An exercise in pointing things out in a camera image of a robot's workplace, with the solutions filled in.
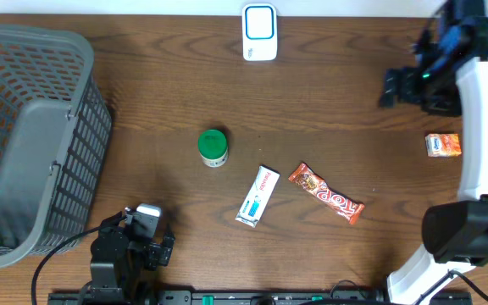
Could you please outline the small orange snack packet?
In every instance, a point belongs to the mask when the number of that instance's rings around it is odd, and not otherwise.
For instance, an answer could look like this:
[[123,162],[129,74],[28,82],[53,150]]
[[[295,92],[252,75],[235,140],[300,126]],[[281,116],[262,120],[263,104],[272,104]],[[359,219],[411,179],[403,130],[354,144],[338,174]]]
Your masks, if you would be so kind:
[[428,134],[425,146],[429,157],[450,158],[462,154],[458,134]]

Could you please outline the green lid white jar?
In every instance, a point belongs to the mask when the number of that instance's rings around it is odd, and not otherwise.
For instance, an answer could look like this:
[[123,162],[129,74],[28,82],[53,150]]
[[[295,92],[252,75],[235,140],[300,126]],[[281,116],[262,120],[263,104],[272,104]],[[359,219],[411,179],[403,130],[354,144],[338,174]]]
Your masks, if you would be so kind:
[[198,151],[205,165],[210,168],[223,166],[228,159],[228,142],[220,130],[205,130],[197,141]]

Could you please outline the white Panadol medicine box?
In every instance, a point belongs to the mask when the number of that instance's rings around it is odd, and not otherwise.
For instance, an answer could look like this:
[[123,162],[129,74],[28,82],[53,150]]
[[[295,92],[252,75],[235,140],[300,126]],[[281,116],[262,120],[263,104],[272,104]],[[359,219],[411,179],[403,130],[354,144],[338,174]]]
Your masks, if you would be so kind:
[[255,228],[267,207],[280,174],[260,166],[258,174],[247,193],[235,220]]

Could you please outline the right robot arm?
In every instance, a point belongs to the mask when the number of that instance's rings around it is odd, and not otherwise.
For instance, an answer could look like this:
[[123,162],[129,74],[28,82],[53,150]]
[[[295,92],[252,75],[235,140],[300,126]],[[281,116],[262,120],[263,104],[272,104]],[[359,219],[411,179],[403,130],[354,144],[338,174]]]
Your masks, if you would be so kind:
[[488,264],[488,11],[484,0],[447,0],[413,48],[413,67],[389,69],[380,106],[411,103],[463,121],[457,199],[429,208],[422,245],[386,281],[392,304],[468,304],[443,292]]

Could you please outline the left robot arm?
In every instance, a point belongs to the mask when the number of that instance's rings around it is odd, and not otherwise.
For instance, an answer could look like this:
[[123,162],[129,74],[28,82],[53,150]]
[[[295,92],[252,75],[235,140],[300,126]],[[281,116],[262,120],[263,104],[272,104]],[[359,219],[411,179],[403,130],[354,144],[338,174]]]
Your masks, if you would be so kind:
[[157,293],[141,274],[169,264],[175,235],[167,227],[157,243],[157,224],[157,216],[139,212],[103,221],[91,244],[91,282],[84,292],[84,304],[158,303]]

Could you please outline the red Top chocolate bar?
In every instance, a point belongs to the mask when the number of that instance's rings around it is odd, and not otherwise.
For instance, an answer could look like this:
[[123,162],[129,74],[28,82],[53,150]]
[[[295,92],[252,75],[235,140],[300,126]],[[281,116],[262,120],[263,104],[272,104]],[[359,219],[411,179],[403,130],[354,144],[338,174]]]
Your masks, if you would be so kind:
[[350,225],[355,225],[365,205],[354,202],[349,197],[334,191],[327,182],[314,173],[307,164],[300,163],[296,170],[288,177],[288,180],[299,185],[315,198],[345,218]]

